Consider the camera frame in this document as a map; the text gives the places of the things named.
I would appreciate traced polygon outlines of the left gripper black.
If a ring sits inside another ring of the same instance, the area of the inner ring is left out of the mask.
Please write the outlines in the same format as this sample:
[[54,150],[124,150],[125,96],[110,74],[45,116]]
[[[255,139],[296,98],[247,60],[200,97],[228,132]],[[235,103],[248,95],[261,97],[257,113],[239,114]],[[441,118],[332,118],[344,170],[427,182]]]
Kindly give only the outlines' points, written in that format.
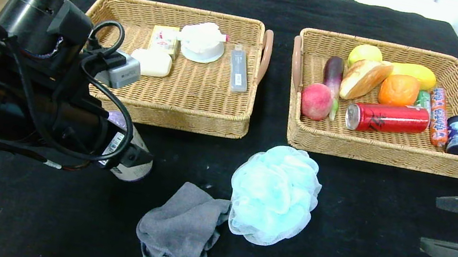
[[133,133],[132,122],[116,124],[106,117],[73,112],[62,120],[58,143],[68,149],[67,154],[91,163],[96,161],[102,166],[116,158],[119,147],[126,145],[120,156],[120,165],[147,165],[154,160],[153,155],[143,147],[129,143]]

